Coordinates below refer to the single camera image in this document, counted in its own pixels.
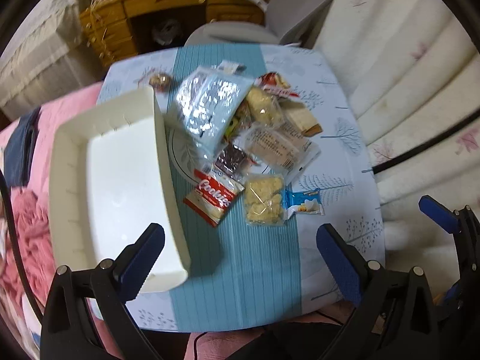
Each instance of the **pink blanket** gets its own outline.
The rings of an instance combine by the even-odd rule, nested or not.
[[[28,189],[13,194],[12,208],[28,282],[37,299],[45,305],[55,274],[47,209],[38,204],[37,197]],[[5,260],[0,285],[9,294],[17,314],[23,316],[23,287],[15,266],[10,237],[7,237]]]

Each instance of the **blue gripper pad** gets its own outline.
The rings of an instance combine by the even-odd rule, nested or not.
[[[165,246],[165,231],[162,226],[152,223],[133,245],[127,246],[131,253],[130,262],[118,277],[117,291],[120,300],[125,303],[137,297],[140,288],[157,261]]]
[[[333,230],[334,234],[327,230],[327,226]],[[362,300],[362,281],[353,264],[348,260],[339,246],[340,242],[344,243],[332,225],[321,225],[318,228],[318,251],[325,260],[344,298],[357,307]]]
[[[459,233],[458,217],[429,195],[422,196],[418,207],[448,234]]]

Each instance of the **cracker package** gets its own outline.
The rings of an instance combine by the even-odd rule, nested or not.
[[[212,166],[206,173],[195,169],[195,177],[200,182],[183,202],[212,227],[217,227],[235,197],[244,188],[216,166]]]
[[[246,96],[252,117],[268,127],[280,126],[285,118],[277,98],[260,88],[251,87]]]
[[[251,128],[238,141],[238,145],[249,155],[252,155],[266,165],[275,173],[281,174],[285,183],[291,181],[320,153],[316,143],[305,137],[293,137],[294,132],[287,127],[286,134],[273,128],[267,128],[260,124],[253,123]],[[294,143],[301,140],[302,145]]]
[[[248,178],[243,198],[248,225],[284,224],[284,186],[284,179],[280,175],[255,175]]]

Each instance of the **white plastic tray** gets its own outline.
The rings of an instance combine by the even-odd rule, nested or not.
[[[57,265],[94,268],[158,223],[165,247],[141,292],[166,291],[187,279],[190,256],[152,88],[126,93],[60,126],[49,189]]]

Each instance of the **table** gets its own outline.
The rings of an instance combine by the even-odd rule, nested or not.
[[[321,191],[325,216],[297,215],[284,227],[246,226],[237,199],[213,229],[183,202],[194,187],[195,150],[168,131],[170,168],[191,256],[189,279],[166,293],[140,294],[127,303],[141,328],[181,332],[235,330],[306,314],[341,298],[315,235],[331,223],[366,260],[385,261],[383,223],[375,180],[357,123],[321,54],[275,45],[210,44],[141,55],[113,64],[97,103],[148,85],[157,69],[174,77],[157,101],[165,112],[178,83],[198,65],[223,59],[244,64],[245,75],[277,71],[301,95],[323,133],[312,139],[321,154],[291,184]]]
[[[152,25],[171,18],[181,23],[180,44],[184,44],[205,23],[233,20],[263,24],[264,14],[246,0],[103,0],[95,5],[93,15],[90,8],[80,14],[88,44],[104,66],[157,50]]]

